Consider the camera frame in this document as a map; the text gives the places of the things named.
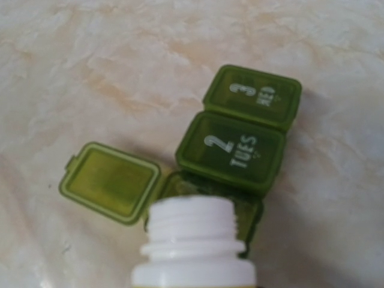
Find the green weekly pill organizer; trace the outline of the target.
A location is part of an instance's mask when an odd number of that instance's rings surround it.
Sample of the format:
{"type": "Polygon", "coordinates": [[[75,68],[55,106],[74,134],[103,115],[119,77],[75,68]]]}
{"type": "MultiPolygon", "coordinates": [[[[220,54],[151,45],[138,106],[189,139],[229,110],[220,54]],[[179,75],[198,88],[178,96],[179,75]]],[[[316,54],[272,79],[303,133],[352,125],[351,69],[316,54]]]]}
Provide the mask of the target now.
{"type": "Polygon", "coordinates": [[[225,197],[235,206],[237,237],[249,245],[279,173],[301,94],[302,85],[293,78],[224,65],[177,148],[176,171],[164,176],[153,161],[89,142],[68,162],[59,191],[127,226],[147,221],[156,200],[225,197]]]}

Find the white pill bottle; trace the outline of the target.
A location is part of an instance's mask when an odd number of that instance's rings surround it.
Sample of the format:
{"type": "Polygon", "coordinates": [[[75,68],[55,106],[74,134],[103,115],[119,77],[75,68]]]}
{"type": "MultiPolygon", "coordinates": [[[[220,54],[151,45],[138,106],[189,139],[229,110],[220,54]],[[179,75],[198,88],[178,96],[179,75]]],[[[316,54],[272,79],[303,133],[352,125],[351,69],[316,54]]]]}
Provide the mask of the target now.
{"type": "Polygon", "coordinates": [[[257,287],[255,265],[240,258],[235,207],[217,196],[179,196],[153,203],[146,262],[131,272],[132,287],[257,287]]]}

